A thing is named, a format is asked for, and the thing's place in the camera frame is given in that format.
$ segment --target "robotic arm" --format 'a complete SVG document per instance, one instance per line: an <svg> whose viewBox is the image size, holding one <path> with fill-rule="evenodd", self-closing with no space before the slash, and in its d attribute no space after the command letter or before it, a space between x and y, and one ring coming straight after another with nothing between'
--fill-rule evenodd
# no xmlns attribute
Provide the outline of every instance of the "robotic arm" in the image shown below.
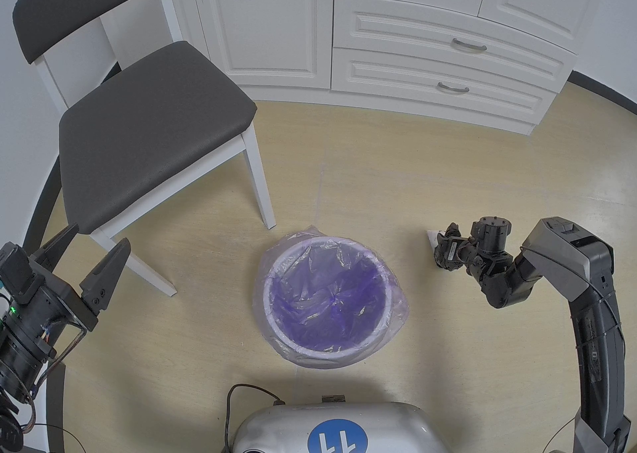
<svg viewBox="0 0 637 453"><path fill-rule="evenodd" d="M53 274L53 269L78 232L70 225L30 257L7 242L0 250L0 288L11 295L0 322L0 446L20 451L23 436L35 423L37 391L53 369L98 323L131 253L122 239L81 282L82 295ZM66 326L76 327L75 339L57 354L54 345ZM37 377L45 362L48 367ZM31 405L31 419L20 425L11 395Z"/></svg>
<svg viewBox="0 0 637 453"><path fill-rule="evenodd" d="M436 264L466 267L495 308L520 303L544 276L569 300L580 365L581 408L573 453L622 453L631 422L624 416L625 345L613 288L613 249L560 217L540 220L513 258L505 251L511 223L483 217L471 236L451 223L438 233Z"/></svg>

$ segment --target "white chair leg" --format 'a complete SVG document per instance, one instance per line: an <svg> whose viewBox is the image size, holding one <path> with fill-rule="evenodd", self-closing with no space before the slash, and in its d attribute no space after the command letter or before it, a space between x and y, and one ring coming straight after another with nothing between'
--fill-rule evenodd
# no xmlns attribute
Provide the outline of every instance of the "white chair leg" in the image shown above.
<svg viewBox="0 0 637 453"><path fill-rule="evenodd" d="M259 210L261 211L263 222L267 228L270 229L276 225L275 212L272 210L270 193L267 190L266 174L263 171L263 164L261 163L259 145L257 145L257 135L254 133L254 124L251 123L250 127L243 131L241 136L243 143L245 143L243 155L245 156L248 170L250 170L252 189L254 189L254 194L257 195L257 202L259 203Z"/></svg>
<svg viewBox="0 0 637 453"><path fill-rule="evenodd" d="M115 246L115 241L113 241L108 235L106 235L101 229L96 229L92 234L91 238L93 241L97 242L102 248L106 251L110 251ZM133 253L128 257L126 265L131 269L135 274L139 274L142 278L144 278L148 283L157 287L164 294L169 296L174 296L177 293L177 289L173 286L171 282L160 276L153 269L148 267L144 262L139 260Z"/></svg>

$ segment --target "white drawer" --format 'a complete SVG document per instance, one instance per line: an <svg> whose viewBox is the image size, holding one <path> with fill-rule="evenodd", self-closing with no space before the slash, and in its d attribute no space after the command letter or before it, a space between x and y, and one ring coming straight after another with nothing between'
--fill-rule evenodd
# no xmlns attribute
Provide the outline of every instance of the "white drawer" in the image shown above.
<svg viewBox="0 0 637 453"><path fill-rule="evenodd" d="M334 0L334 47L442 60L554 92L562 90L577 58L498 23L395 0Z"/></svg>
<svg viewBox="0 0 637 453"><path fill-rule="evenodd" d="M436 103L529 123L539 123L555 98L528 83L448 62L342 48L332 51L332 90Z"/></svg>

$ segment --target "logo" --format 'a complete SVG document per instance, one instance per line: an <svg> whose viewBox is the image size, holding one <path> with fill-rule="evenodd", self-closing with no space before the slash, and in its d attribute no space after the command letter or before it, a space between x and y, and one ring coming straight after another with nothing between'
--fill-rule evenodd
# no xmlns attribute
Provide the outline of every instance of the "logo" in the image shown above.
<svg viewBox="0 0 637 453"><path fill-rule="evenodd" d="M354 421L330 419L314 427L308 437L310 453L365 453L367 434Z"/></svg>

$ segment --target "light wood floor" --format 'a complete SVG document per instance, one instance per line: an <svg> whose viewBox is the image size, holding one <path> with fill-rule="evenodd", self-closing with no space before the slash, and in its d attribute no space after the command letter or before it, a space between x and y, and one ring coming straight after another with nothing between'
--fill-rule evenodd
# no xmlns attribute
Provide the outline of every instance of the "light wood floor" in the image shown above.
<svg viewBox="0 0 637 453"><path fill-rule="evenodd" d="M531 137L292 103L260 103L255 126L273 230L263 226L236 157L125 231L178 294L168 298L126 269L98 327L69 356L64 424L87 452L218 452L227 390L248 382L288 403L341 393L349 401L409 402L457 453L540 453L579 407L568 306L542 280L526 302L495 310L464 271L436 268L426 230L455 221L468 234L482 215L512 221L512 253L550 215L614 246L627 342L625 413L637 418L636 115L567 83ZM47 236L65 221L60 199ZM310 224L376 250L411 307L387 346L344 369L284 361L252 318L261 253ZM57 273L77 286L103 254L78 236ZM270 404L265 395L237 391L232 429ZM572 436L569 426L549 450L571 451ZM66 444L68 453L80 451L70 438Z"/></svg>

